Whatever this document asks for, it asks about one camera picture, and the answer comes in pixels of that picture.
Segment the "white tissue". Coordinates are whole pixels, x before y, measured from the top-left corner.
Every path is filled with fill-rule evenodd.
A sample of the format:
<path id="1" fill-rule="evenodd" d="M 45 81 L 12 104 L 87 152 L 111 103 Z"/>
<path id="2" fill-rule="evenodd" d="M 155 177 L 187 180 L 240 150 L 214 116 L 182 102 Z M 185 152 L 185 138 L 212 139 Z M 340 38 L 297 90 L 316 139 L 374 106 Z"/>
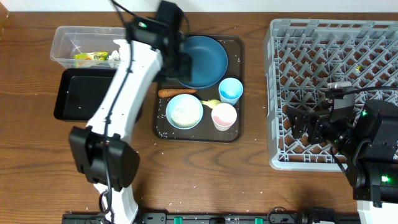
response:
<path id="1" fill-rule="evenodd" d="M 113 42 L 119 46 L 118 50 L 112 51 L 108 55 L 108 61 L 120 61 L 121 59 L 121 53 L 123 52 L 123 47 L 126 44 L 126 41 L 124 39 L 115 39 Z"/>

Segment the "pink cup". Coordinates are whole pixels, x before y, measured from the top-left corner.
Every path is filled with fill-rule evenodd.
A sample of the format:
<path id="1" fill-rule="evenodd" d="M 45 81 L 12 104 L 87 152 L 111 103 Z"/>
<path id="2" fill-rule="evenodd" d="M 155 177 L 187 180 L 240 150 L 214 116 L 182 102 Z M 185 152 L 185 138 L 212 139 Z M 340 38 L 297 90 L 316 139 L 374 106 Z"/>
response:
<path id="1" fill-rule="evenodd" d="M 232 127 L 237 117 L 236 109 L 228 103 L 218 104 L 211 112 L 213 124 L 219 131 L 226 131 Z"/>

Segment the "green yellow snack wrapper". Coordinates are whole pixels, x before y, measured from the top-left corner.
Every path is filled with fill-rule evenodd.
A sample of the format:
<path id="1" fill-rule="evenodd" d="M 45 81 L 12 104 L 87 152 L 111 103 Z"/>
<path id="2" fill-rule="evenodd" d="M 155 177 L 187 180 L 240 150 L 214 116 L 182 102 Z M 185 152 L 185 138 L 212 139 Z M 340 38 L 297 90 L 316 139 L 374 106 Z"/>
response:
<path id="1" fill-rule="evenodd" d="M 75 60 L 95 60 L 103 61 L 108 59 L 108 52 L 90 52 L 90 53 L 80 53 L 74 55 Z"/>

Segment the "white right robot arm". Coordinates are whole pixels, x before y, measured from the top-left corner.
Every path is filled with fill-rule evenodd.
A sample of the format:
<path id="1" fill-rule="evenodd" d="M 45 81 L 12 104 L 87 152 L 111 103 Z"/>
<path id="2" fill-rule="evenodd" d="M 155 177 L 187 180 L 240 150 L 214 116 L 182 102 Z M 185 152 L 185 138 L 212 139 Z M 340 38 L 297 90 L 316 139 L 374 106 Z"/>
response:
<path id="1" fill-rule="evenodd" d="M 328 142 L 345 156 L 338 166 L 353 188 L 361 223 L 397 223 L 397 106 L 368 100 L 359 115 L 352 103 L 308 112 L 289 107 L 292 135 L 310 144 Z"/>

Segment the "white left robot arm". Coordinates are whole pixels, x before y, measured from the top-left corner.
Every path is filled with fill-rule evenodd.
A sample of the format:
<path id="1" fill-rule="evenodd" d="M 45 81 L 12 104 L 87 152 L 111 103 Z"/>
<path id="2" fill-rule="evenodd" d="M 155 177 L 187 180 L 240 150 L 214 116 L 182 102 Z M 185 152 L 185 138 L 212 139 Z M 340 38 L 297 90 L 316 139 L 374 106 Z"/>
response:
<path id="1" fill-rule="evenodd" d="M 77 171 L 100 193 L 102 221 L 133 223 L 139 207 L 132 182 L 140 163 L 131 147 L 134 123 L 145 95 L 158 74 L 186 80 L 192 60 L 182 52 L 185 14 L 135 17 L 117 41 L 121 62 L 111 84 L 85 128 L 72 127 L 69 144 Z"/>

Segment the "grey dishwasher rack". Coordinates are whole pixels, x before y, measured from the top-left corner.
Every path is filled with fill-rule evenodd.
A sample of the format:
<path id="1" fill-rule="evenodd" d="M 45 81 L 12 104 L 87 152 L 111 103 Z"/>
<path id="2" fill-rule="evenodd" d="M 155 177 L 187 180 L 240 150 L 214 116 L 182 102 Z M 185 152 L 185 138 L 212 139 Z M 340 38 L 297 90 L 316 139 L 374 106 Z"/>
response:
<path id="1" fill-rule="evenodd" d="M 326 143 L 294 139 L 288 107 L 320 108 L 327 84 L 349 81 L 367 100 L 397 103 L 397 22 L 274 19 L 264 38 L 269 164 L 275 170 L 336 172 L 345 161 Z"/>

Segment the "dark blue plate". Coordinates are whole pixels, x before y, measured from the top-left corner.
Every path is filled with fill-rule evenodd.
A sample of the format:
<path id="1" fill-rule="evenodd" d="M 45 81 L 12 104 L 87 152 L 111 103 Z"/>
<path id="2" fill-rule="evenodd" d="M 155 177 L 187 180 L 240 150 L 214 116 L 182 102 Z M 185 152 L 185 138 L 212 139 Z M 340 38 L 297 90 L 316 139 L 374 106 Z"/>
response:
<path id="1" fill-rule="evenodd" d="M 180 82 L 193 89 L 209 88 L 222 79 L 228 68 L 224 47 L 215 39 L 194 35 L 185 40 L 183 52 L 192 58 L 192 78 Z"/>

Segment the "orange carrot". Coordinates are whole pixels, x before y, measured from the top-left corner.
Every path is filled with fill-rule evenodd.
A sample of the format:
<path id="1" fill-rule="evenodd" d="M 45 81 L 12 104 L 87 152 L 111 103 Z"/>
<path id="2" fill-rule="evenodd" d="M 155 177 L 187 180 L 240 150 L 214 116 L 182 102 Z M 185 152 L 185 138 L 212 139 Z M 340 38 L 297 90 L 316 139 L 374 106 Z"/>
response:
<path id="1" fill-rule="evenodd" d="M 181 94 L 194 94 L 196 93 L 197 90 L 194 89 L 176 89 L 176 88 L 172 88 L 172 89 L 161 89 L 158 91 L 158 96 L 160 98 L 166 98 L 166 97 L 173 97 L 173 96 L 177 96 L 177 95 L 181 95 Z"/>

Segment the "yellow spoon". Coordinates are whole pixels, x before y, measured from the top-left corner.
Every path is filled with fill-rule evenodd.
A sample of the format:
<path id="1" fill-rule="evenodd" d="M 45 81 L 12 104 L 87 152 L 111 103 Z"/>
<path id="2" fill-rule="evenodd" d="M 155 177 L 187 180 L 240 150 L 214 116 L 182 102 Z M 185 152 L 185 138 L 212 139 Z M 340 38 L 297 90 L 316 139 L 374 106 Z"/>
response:
<path id="1" fill-rule="evenodd" d="M 203 104 L 211 109 L 214 109 L 217 105 L 221 104 L 221 101 L 216 100 L 216 99 L 208 100 L 208 101 L 201 100 L 200 102 L 201 102 L 201 104 Z"/>

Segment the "light blue rice bowl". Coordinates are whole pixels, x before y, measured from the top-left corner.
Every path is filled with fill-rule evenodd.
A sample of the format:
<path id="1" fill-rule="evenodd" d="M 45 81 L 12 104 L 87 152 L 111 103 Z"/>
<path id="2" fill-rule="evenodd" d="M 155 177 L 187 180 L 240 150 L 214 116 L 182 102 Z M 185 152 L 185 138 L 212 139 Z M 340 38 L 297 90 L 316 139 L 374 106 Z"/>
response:
<path id="1" fill-rule="evenodd" d="M 189 94 L 173 97 L 165 109 L 167 121 L 177 129 L 191 129 L 203 117 L 203 106 L 200 100 Z"/>

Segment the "dark brown serving tray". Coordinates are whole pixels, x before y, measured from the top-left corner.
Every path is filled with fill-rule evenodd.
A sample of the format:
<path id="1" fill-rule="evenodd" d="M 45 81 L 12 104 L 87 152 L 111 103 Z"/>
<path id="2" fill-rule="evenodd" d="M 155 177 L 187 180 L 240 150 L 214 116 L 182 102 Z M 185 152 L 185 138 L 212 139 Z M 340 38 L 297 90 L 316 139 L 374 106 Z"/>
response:
<path id="1" fill-rule="evenodd" d="M 193 95 L 199 100 L 218 100 L 220 98 L 218 87 L 225 78 L 236 78 L 241 83 L 244 82 L 244 44 L 243 41 L 235 35 L 205 35 L 217 40 L 225 49 L 228 56 L 228 68 L 220 81 L 209 88 L 196 89 Z M 189 88 L 180 82 L 162 82 L 157 84 L 157 90 L 172 88 Z M 243 97 L 240 97 L 234 105 L 238 117 L 236 122 L 226 131 L 219 131 L 215 128 L 211 118 L 211 108 L 203 106 L 203 117 L 201 121 L 191 129 L 177 129 L 173 127 L 166 118 L 165 109 L 170 97 L 160 98 L 155 96 L 155 106 L 153 113 L 153 125 L 157 137 L 166 140 L 176 141 L 203 141 L 203 142 L 222 142 L 230 143 L 239 139 L 243 130 Z"/>

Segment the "light blue cup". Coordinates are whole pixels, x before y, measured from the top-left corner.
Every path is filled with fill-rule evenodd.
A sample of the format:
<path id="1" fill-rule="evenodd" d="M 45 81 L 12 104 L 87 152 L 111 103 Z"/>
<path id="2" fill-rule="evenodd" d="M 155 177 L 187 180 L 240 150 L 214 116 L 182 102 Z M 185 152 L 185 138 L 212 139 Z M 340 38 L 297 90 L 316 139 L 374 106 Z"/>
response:
<path id="1" fill-rule="evenodd" d="M 236 78 L 225 78 L 218 87 L 222 103 L 235 105 L 243 94 L 243 84 Z"/>

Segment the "clear plastic bin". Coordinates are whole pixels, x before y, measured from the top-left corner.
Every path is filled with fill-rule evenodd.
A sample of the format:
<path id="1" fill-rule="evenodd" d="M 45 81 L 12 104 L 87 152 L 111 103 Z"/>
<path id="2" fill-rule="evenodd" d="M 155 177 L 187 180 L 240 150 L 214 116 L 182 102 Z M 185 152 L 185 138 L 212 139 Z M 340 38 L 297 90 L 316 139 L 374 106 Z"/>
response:
<path id="1" fill-rule="evenodd" d="M 75 58 L 78 54 L 119 50 L 115 40 L 125 38 L 121 27 L 60 26 L 55 31 L 50 59 L 64 68 L 116 69 L 118 60 L 85 60 Z"/>

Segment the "black rectangular bin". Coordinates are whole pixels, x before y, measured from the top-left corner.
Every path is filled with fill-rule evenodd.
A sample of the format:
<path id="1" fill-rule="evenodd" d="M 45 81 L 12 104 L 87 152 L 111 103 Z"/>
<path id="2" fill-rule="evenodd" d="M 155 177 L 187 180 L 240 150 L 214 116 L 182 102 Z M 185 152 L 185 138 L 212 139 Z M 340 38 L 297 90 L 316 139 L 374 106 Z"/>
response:
<path id="1" fill-rule="evenodd" d="M 115 70 L 68 68 L 63 71 L 53 111 L 62 121 L 88 121 L 95 114 Z"/>

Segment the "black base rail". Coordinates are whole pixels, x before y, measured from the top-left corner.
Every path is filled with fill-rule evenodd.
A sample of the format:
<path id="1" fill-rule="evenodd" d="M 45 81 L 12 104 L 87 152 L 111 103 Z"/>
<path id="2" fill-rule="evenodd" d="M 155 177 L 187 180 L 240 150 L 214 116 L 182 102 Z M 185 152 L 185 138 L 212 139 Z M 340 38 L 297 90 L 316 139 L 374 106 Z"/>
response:
<path id="1" fill-rule="evenodd" d="M 274 207 L 267 214 L 138 212 L 133 224 L 360 224 L 359 215 L 340 214 L 331 208 L 310 207 L 303 212 Z"/>

